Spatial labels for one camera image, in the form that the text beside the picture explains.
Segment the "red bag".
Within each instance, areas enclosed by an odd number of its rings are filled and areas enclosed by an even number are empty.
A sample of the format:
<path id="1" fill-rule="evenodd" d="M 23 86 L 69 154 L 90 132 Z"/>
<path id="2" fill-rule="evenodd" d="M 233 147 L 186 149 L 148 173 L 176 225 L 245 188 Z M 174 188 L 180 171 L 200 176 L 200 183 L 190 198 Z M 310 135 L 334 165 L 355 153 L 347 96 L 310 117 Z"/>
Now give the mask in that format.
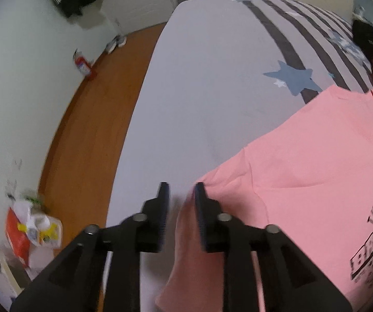
<path id="1" fill-rule="evenodd" d="M 14 211 L 9 209 L 5 223 L 5 234 L 7 241 L 13 250 L 14 255 L 21 264 L 27 268 L 29 266 L 30 241 L 25 232 L 19 229 L 21 223 Z"/>

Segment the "red fire extinguisher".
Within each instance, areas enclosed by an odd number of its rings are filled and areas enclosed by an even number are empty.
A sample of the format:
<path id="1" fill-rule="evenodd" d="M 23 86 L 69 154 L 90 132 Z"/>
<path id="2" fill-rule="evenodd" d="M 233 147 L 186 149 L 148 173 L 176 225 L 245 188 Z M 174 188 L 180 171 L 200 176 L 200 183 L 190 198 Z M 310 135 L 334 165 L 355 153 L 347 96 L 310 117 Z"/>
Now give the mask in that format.
<path id="1" fill-rule="evenodd" d="M 86 79 L 92 80 L 96 77 L 96 72 L 94 71 L 92 64 L 89 63 L 83 54 L 77 49 L 73 54 L 73 61 L 78 71 Z"/>

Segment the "white shelf unit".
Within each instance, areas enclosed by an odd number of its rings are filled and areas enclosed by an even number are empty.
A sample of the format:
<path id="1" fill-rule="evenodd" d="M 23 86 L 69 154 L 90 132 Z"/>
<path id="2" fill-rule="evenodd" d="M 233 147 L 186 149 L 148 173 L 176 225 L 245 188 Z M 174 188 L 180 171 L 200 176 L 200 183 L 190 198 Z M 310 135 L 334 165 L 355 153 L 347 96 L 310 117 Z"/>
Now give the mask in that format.
<path id="1" fill-rule="evenodd" d="M 31 278 L 14 256 L 6 257 L 0 250 L 0 305 L 9 311 L 12 302 L 31 283 Z"/>

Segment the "pink printed t-shirt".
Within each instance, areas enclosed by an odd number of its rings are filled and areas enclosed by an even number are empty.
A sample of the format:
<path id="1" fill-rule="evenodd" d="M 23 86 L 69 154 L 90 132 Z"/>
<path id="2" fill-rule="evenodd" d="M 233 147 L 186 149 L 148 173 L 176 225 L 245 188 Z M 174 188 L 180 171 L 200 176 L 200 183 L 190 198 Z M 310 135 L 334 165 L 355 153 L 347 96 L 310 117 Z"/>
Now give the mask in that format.
<path id="1" fill-rule="evenodd" d="M 331 86 L 201 178 L 243 223 L 279 226 L 344 294 L 373 305 L 373 91 Z"/>

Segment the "white detergent jug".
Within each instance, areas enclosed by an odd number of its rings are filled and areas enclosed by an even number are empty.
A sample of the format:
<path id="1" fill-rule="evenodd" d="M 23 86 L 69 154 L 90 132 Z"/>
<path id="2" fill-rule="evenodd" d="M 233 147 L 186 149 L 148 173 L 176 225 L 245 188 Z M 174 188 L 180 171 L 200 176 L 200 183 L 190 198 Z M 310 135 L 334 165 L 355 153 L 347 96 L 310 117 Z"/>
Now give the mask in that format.
<path id="1" fill-rule="evenodd" d="M 62 222 L 44 213 L 30 215 L 26 223 L 18 223 L 17 228 L 35 246 L 58 249 L 62 245 Z"/>

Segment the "striped grey bed sheet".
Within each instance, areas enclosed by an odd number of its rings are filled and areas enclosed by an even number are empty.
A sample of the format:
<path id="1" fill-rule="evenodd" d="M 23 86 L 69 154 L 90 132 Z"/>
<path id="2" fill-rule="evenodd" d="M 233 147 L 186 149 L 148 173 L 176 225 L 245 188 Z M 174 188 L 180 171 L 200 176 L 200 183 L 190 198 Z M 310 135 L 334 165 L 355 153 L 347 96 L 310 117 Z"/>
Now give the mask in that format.
<path id="1" fill-rule="evenodd" d="M 162 181 L 175 202 L 168 246 L 145 256 L 144 311 L 220 311 L 221 254 L 200 244 L 193 187 L 321 92 L 373 91 L 342 20 L 292 0 L 189 0 L 156 44 L 119 159 L 114 225 Z"/>

